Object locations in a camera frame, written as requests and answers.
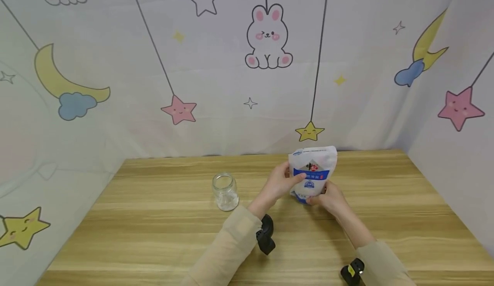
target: person's right hand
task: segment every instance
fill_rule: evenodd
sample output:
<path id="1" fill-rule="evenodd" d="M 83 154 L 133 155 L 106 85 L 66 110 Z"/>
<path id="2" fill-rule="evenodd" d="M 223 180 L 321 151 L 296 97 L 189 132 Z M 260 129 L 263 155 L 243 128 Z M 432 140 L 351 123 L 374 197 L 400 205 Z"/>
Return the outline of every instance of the person's right hand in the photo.
<path id="1" fill-rule="evenodd" d="M 309 205 L 321 205 L 337 218 L 339 215 L 351 211 L 341 189 L 329 180 L 326 181 L 324 194 L 310 197 L 306 201 Z"/>

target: person's left hand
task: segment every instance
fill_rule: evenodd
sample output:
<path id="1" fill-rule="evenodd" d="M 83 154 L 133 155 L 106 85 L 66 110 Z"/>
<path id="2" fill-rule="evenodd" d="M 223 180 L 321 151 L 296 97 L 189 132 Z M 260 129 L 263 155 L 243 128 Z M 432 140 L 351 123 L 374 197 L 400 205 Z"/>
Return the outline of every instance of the person's left hand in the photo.
<path id="1" fill-rule="evenodd" d="M 262 190 L 247 207 L 247 209 L 259 219 L 263 218 L 267 210 L 269 210 L 279 198 L 288 193 L 294 185 L 305 179 L 305 173 L 299 173 L 290 178 L 288 170 L 288 162 L 276 166 L 271 171 Z"/>

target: white plastic bag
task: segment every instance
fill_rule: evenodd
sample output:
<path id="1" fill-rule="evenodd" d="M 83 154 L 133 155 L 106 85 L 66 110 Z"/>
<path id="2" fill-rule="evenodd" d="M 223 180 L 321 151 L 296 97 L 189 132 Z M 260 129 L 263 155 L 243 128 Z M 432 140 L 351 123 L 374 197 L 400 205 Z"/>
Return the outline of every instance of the white plastic bag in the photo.
<path id="1" fill-rule="evenodd" d="M 334 146 L 299 149 L 289 154 L 290 174 L 306 174 L 305 179 L 292 188 L 290 195 L 306 204 L 306 198 L 321 194 L 326 180 L 337 166 L 337 158 Z"/>

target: glass jar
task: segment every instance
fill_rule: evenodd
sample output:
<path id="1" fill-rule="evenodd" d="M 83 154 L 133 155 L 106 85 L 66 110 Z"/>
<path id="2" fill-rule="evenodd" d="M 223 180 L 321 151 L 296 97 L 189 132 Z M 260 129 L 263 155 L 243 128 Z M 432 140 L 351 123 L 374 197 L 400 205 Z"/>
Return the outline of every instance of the glass jar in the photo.
<path id="1" fill-rule="evenodd" d="M 218 208 L 231 211 L 238 205 L 237 182 L 228 172 L 221 172 L 213 178 L 213 194 Z"/>

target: bunny ear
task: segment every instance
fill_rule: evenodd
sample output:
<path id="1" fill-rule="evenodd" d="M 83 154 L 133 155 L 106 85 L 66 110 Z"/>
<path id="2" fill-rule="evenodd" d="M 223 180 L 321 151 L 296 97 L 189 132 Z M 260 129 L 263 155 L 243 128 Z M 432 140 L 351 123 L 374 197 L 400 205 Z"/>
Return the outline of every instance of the bunny ear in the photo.
<path id="1" fill-rule="evenodd" d="M 263 21 L 265 16 L 266 9 L 264 9 L 264 6 L 262 5 L 258 5 L 252 10 L 252 20 L 254 21 Z"/>
<path id="2" fill-rule="evenodd" d="M 273 4 L 269 8 L 268 14 L 274 21 L 281 20 L 283 18 L 283 7 L 279 4 Z"/>

